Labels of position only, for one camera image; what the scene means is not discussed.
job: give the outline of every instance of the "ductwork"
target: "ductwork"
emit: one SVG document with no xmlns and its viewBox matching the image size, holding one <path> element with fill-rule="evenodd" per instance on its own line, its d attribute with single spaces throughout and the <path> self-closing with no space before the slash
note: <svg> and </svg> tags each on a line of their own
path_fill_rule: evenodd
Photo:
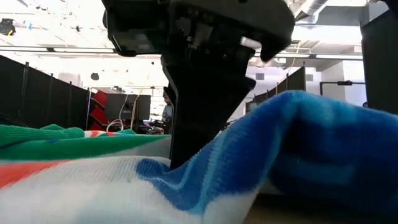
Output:
<svg viewBox="0 0 398 224">
<path fill-rule="evenodd" d="M 326 7 L 328 0 L 307 0 L 295 14 L 296 22 L 308 17 L 316 16 Z"/>
</svg>

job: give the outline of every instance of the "black cubicle wall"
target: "black cubicle wall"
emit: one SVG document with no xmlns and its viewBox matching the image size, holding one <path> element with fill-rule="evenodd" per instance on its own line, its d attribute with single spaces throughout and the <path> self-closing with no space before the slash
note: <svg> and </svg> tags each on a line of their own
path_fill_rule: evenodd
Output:
<svg viewBox="0 0 398 224">
<path fill-rule="evenodd" d="M 298 69 L 293 74 L 289 75 L 284 81 L 278 83 L 273 89 L 257 95 L 254 99 L 248 103 L 246 103 L 246 112 L 250 112 L 255 106 L 259 105 L 262 102 L 268 100 L 276 94 L 282 93 L 286 90 L 306 90 L 305 87 L 305 66 Z"/>
<path fill-rule="evenodd" d="M 368 105 L 398 114 L 398 19 L 388 10 L 361 31 Z"/>
<path fill-rule="evenodd" d="M 85 128 L 86 90 L 27 67 L 26 88 L 21 103 L 24 69 L 25 65 L 0 56 L 0 113 L 33 128 L 49 124 Z"/>
</svg>

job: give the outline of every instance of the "red stripe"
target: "red stripe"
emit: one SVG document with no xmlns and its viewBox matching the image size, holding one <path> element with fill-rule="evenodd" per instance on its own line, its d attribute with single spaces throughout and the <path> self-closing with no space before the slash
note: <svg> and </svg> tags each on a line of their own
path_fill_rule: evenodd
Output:
<svg viewBox="0 0 398 224">
<path fill-rule="evenodd" d="M 30 175 L 51 168 L 67 161 L 35 162 L 30 164 L 14 164 L 0 166 L 0 189 L 14 184 Z"/>
</svg>

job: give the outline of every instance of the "blue fabric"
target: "blue fabric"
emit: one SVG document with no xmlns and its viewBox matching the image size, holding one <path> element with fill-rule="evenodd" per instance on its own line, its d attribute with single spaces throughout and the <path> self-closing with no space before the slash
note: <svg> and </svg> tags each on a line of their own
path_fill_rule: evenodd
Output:
<svg viewBox="0 0 398 224">
<path fill-rule="evenodd" d="M 287 195 L 396 212 L 398 117 L 287 91 L 235 122 L 180 168 L 168 172 L 144 159 L 137 173 L 191 214 L 203 214 L 219 196 L 254 192 L 266 178 Z"/>
</svg>

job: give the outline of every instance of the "ceiling light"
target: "ceiling light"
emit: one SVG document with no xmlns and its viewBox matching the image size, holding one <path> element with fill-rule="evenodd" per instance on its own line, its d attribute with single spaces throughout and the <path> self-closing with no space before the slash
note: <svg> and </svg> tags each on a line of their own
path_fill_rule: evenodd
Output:
<svg viewBox="0 0 398 224">
<path fill-rule="evenodd" d="M 113 49 L 54 48 L 56 52 L 114 53 Z"/>
<path fill-rule="evenodd" d="M 340 59 L 340 60 L 362 60 L 362 55 L 317 55 L 316 58 L 322 59 Z"/>
<path fill-rule="evenodd" d="M 285 57 L 285 58 L 308 58 L 309 54 L 277 54 L 275 57 Z"/>
<path fill-rule="evenodd" d="M 0 46 L 0 51 L 46 52 L 47 49 L 45 47 L 6 47 L 6 46 Z"/>
</svg>

